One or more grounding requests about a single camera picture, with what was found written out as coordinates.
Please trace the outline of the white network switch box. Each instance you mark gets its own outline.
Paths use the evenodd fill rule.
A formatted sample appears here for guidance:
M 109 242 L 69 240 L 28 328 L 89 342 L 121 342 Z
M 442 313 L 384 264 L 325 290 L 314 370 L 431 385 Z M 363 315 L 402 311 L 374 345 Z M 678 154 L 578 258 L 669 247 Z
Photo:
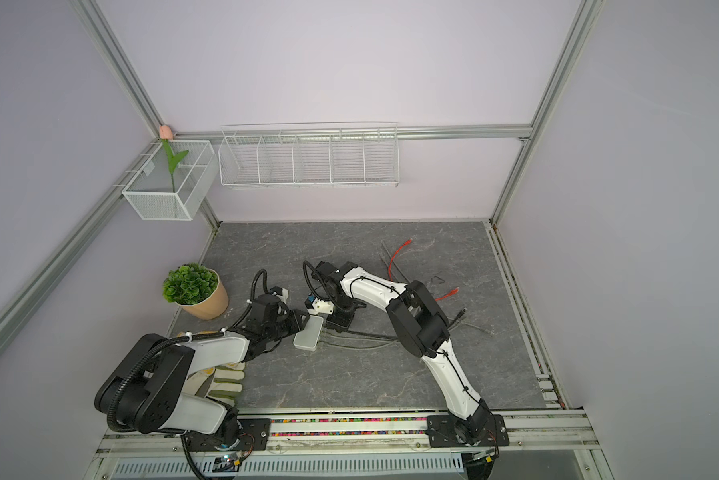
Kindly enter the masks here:
M 317 350 L 325 319 L 319 315 L 309 318 L 302 331 L 295 335 L 293 346 L 296 349 L 314 352 Z

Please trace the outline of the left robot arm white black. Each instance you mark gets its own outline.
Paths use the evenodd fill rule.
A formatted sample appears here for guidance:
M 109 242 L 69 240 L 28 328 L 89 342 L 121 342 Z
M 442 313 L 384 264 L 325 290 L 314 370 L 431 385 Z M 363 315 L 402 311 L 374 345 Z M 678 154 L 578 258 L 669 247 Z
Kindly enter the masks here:
M 225 364 L 247 363 L 269 346 L 303 331 L 308 312 L 291 309 L 278 294 L 262 294 L 247 308 L 252 324 L 167 338 L 147 334 L 100 387 L 95 408 L 109 430 L 129 433 L 192 433 L 213 448 L 233 449 L 245 431 L 238 410 L 221 400 L 184 391 L 189 378 Z

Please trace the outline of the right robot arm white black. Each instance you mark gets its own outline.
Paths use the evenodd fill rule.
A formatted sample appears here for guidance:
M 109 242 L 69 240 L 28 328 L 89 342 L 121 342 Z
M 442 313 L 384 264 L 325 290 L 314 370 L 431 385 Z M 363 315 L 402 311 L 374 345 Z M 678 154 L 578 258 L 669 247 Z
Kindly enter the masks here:
M 429 437 L 435 447 L 509 445 L 505 420 L 491 411 L 487 401 L 467 380 L 457 360 L 449 321 L 433 294 L 419 281 L 399 283 L 375 276 L 348 262 L 341 267 L 329 262 L 303 262 L 310 290 L 309 312 L 325 319 L 325 328 L 365 339 L 397 342 L 423 360 L 439 386 L 447 414 L 433 415 Z M 394 336 L 365 333 L 351 328 L 356 311 L 367 306 L 387 314 Z

